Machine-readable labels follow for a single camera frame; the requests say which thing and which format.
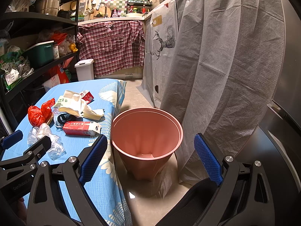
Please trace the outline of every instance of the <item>blue tablecloth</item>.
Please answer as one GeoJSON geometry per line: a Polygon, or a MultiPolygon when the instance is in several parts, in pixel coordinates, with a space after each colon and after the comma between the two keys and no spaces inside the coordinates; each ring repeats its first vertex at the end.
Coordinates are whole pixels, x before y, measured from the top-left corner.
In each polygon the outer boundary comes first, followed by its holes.
{"type": "MultiPolygon", "coordinates": [[[[91,106],[92,109],[104,109],[104,117],[101,118],[99,123],[101,125],[101,134],[105,135],[108,139],[108,148],[91,182],[87,182],[85,184],[85,189],[95,207],[98,209],[108,225],[114,226],[132,225],[131,214],[125,201],[122,187],[115,173],[109,140],[112,119],[120,111],[125,95],[125,85],[125,81],[115,79],[99,79],[61,84],[50,89],[36,104],[36,106],[41,107],[42,103],[51,98],[55,98],[55,100],[57,100],[60,95],[64,94],[65,90],[71,90],[79,93],[87,89],[94,96],[94,101],[91,102],[89,106],[91,106]]],[[[32,129],[32,126],[28,121],[28,116],[24,117],[17,127],[17,130],[18,129],[23,132],[24,138],[9,150],[5,151],[3,160],[21,156],[28,148],[27,136],[29,131],[32,129]]],[[[42,157],[40,162],[47,160],[50,164],[63,163],[70,156],[78,156],[84,147],[91,146],[97,138],[67,136],[61,128],[57,128],[55,125],[52,125],[51,131],[53,134],[61,137],[67,154],[55,161],[52,161],[48,154],[46,154],[42,157]]],[[[80,221],[69,197],[65,183],[60,181],[60,186],[70,216],[80,221]]],[[[26,203],[28,202],[28,198],[29,194],[24,197],[26,203]]]]}

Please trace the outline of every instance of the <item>green container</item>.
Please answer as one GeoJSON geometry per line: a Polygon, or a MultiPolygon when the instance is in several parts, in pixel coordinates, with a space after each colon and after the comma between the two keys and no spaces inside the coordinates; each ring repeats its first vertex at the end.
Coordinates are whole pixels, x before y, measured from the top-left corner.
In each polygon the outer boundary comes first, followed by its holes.
{"type": "Polygon", "coordinates": [[[53,61],[53,43],[51,40],[33,45],[23,53],[23,57],[28,56],[30,66],[38,69],[53,61]]]}

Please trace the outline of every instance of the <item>plaid shirt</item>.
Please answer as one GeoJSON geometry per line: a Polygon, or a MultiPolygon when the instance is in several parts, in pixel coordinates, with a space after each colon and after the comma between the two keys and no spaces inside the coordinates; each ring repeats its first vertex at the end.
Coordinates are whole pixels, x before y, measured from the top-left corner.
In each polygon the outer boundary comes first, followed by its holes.
{"type": "Polygon", "coordinates": [[[94,59],[94,76],[143,66],[145,37],[141,21],[91,23],[78,27],[79,58],[94,59]]]}

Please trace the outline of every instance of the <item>pink plastic bin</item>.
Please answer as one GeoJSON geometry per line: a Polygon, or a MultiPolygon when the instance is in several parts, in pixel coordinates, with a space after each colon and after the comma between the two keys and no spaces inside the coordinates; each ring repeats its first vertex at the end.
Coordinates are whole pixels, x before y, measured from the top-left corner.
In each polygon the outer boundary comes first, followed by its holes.
{"type": "Polygon", "coordinates": [[[159,109],[127,110],[112,123],[112,143],[136,180],[152,181],[182,138],[183,130],[177,119],[159,109]]]}

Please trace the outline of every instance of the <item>red box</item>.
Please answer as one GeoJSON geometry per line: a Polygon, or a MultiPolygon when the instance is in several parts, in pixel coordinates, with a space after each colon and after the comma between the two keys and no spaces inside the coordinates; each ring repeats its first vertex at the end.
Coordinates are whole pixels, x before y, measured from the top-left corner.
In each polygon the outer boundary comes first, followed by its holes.
{"type": "Polygon", "coordinates": [[[92,100],[94,99],[93,95],[90,93],[89,90],[84,90],[79,93],[80,97],[86,101],[87,104],[91,103],[92,100]]]}
{"type": "Polygon", "coordinates": [[[94,121],[68,121],[63,130],[68,135],[94,136],[100,134],[100,125],[94,121]]]}

